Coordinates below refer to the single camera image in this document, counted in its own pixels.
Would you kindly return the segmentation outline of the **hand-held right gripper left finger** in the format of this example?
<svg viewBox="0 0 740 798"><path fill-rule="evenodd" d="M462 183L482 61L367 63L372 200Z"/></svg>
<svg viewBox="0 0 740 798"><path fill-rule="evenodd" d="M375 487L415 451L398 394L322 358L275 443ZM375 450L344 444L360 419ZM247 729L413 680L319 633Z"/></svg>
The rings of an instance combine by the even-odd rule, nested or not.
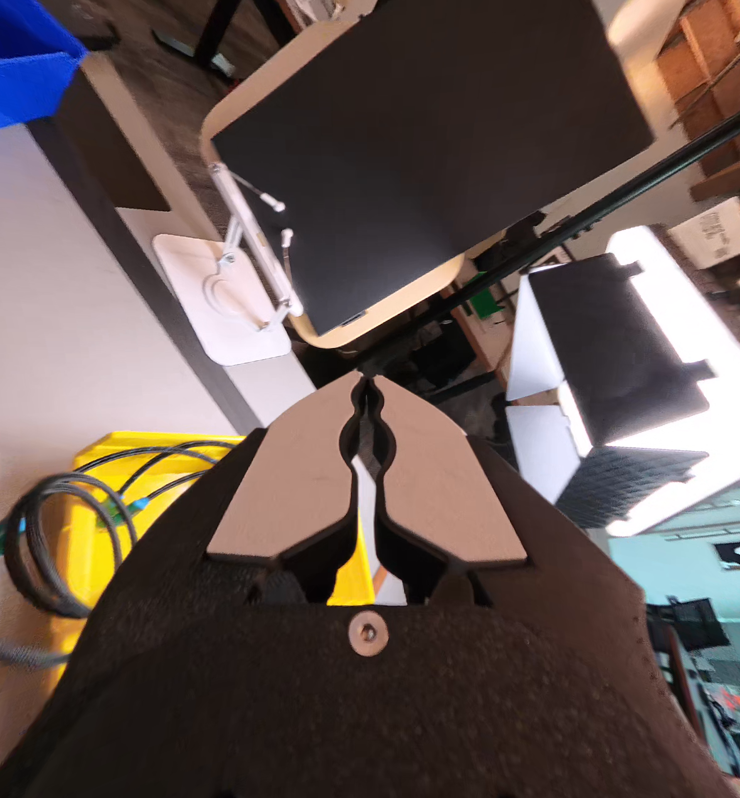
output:
<svg viewBox="0 0 740 798"><path fill-rule="evenodd" d="M359 372L308 394L270 424L218 524L214 559L343 566L356 545L353 455Z"/></svg>

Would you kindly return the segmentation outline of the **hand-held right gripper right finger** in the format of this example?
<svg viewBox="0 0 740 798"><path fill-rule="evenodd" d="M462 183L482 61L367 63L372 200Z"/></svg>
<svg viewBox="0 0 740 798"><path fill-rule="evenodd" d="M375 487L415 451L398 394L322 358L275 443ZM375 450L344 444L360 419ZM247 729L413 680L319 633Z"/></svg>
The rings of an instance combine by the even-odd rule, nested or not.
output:
<svg viewBox="0 0 740 798"><path fill-rule="evenodd" d="M527 554L465 432L441 410L375 377L380 423L394 444L383 476L387 517L468 566L524 564Z"/></svg>

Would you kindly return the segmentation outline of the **yellow plastic bin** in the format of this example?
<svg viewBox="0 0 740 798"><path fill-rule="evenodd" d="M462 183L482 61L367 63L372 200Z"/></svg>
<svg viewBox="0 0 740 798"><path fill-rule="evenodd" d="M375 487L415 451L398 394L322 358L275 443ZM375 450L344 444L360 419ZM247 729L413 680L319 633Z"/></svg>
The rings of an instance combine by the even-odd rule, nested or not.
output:
<svg viewBox="0 0 740 798"><path fill-rule="evenodd" d="M142 536L156 519L197 479L200 472L219 461L243 436L179 433L114 432L80 450L73 468L80 469L106 456L128 453L106 464L95 466L91 475L115 490L123 490L127 508L135 511L134 524ZM200 453L202 458L169 454L141 471L158 453L129 454L133 449L182 448ZM328 604L363 606L375 603L372 568L365 545L363 526L356 523L355 551L337 572ZM96 513L75 497L64 501L64 525L56 548L56 566L70 592L80 603L93 607L115 573L114 555L106 526Z"/></svg>

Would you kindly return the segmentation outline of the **blue plastic bin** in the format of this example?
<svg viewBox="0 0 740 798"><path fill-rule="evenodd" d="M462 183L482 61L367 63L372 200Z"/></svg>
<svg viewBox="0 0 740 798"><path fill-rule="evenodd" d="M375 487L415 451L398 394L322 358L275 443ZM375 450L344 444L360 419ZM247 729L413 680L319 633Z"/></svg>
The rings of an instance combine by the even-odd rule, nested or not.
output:
<svg viewBox="0 0 740 798"><path fill-rule="evenodd" d="M0 1L0 129L53 116L86 55L40 2Z"/></svg>

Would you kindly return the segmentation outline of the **green plastic bin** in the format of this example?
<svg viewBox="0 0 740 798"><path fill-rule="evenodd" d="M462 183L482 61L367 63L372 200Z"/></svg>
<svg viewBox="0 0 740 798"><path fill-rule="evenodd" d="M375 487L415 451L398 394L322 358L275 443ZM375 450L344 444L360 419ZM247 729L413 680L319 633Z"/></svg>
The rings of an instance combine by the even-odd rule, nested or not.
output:
<svg viewBox="0 0 740 798"><path fill-rule="evenodd" d="M498 289L487 287L474 294L467 304L479 321L486 321L503 309L504 299Z"/></svg>

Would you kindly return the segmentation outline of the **studio panel light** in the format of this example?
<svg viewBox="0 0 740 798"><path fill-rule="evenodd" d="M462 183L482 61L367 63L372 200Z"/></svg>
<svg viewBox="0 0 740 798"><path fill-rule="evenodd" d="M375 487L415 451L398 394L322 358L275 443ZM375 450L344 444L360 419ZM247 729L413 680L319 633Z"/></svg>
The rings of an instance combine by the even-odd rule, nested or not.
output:
<svg viewBox="0 0 740 798"><path fill-rule="evenodd" d="M524 481L618 538L740 481L732 327L653 227L523 276L505 413Z"/></svg>

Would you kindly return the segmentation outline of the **black monitor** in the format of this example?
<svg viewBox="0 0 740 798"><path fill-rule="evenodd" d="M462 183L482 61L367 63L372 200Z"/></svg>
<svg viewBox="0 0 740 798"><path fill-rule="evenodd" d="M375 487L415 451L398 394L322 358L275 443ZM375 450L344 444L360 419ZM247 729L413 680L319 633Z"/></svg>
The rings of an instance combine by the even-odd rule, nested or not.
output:
<svg viewBox="0 0 740 798"><path fill-rule="evenodd" d="M645 610L649 640L656 653L670 653L670 629L674 629L688 652L731 645L710 598L666 605L646 604Z"/></svg>

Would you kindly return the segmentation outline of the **black-faced wooden board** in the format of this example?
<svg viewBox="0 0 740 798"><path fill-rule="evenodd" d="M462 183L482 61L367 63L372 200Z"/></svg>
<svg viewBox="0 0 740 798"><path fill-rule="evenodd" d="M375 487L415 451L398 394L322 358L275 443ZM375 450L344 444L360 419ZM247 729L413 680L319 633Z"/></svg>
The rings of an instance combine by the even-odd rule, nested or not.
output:
<svg viewBox="0 0 740 798"><path fill-rule="evenodd" d="M301 338L335 349L654 137L593 2L377 2L318 22L213 107L202 156L251 198Z"/></svg>

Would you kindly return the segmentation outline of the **white labelled box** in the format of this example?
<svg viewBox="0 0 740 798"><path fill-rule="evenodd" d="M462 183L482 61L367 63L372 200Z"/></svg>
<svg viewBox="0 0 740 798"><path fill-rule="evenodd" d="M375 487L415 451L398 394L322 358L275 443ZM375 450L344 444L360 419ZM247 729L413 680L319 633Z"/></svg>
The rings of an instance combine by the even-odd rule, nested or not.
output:
<svg viewBox="0 0 740 798"><path fill-rule="evenodd" d="M724 200L668 234L698 271L724 264L740 255L740 199Z"/></svg>

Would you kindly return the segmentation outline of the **light stand pole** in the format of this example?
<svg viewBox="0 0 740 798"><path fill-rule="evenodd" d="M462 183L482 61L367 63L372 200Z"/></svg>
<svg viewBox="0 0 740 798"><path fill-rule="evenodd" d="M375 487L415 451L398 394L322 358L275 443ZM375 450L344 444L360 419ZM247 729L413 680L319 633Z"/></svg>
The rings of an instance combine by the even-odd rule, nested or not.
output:
<svg viewBox="0 0 740 798"><path fill-rule="evenodd" d="M740 111L672 154L667 155L664 159L628 180L616 190L606 194L578 214L567 217L561 224L541 235L534 242L520 247L504 259L500 259L490 269L486 270L480 278L466 284L459 291L450 294L448 297L440 299L427 312L416 316L412 321L407 322L398 330L384 336L377 343L359 353L351 360L351 366L363 370L367 362L373 361L389 350L394 349L406 337L414 334L428 323L439 319L445 314L449 314L456 307L465 304L493 283L497 283L515 272L520 272L528 266L533 266L538 260L550 254L556 247L589 232L594 225L621 207L641 197L656 186L663 184L687 167L696 164L705 155L731 142L739 135Z"/></svg>

